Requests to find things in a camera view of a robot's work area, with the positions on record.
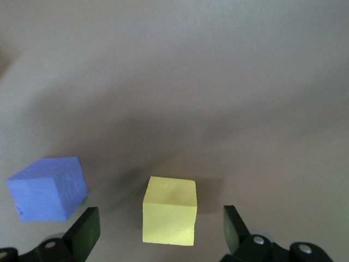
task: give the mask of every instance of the blue cube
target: blue cube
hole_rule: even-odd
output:
[[[7,186],[23,222],[67,221],[88,194],[77,157],[42,158]]]

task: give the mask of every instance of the yellow cube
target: yellow cube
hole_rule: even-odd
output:
[[[195,181],[152,176],[143,200],[143,242],[193,246],[196,212]]]

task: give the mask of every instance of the cube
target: cube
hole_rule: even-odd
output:
[[[23,222],[67,221],[88,194],[77,157],[42,158],[7,186]]]
[[[143,242],[194,245],[195,181],[152,176],[143,200]]]

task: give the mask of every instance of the screw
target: screw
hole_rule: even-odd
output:
[[[256,244],[258,244],[258,245],[264,244],[264,239],[263,239],[262,237],[260,237],[260,236],[255,236],[255,237],[253,238],[253,241],[254,241]]]
[[[299,249],[300,249],[300,251],[302,251],[305,254],[311,254],[312,253],[311,248],[309,246],[305,245],[305,244],[299,245]]]
[[[51,241],[51,242],[49,242],[49,243],[47,243],[46,245],[45,245],[45,248],[52,248],[52,247],[54,247],[56,245],[56,243],[54,242],[54,241]]]
[[[7,256],[7,252],[6,251],[0,252],[0,259],[4,258],[6,256]]]

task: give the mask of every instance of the white backdrop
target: white backdrop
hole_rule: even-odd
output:
[[[349,245],[349,1],[0,1],[0,246],[24,253],[99,206],[88,261],[219,261],[250,229]],[[5,180],[79,156],[67,223],[21,223]],[[142,243],[150,175],[197,182],[193,247]]]

